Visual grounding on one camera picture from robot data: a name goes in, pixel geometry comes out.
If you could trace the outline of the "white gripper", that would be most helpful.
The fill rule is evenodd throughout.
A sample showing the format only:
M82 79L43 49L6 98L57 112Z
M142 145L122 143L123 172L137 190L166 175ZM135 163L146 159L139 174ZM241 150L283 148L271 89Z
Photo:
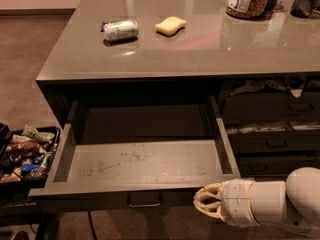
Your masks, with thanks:
M258 226L251 210L252 185L252 180L243 179L209 184L195 193L194 207L204 215L232 226Z

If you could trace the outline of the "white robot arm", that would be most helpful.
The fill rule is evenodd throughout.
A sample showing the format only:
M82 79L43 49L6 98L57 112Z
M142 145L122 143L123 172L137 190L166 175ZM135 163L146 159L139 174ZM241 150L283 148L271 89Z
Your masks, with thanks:
M201 188L193 204L201 213L236 227L278 226L320 237L320 169L302 167L284 181L233 179Z

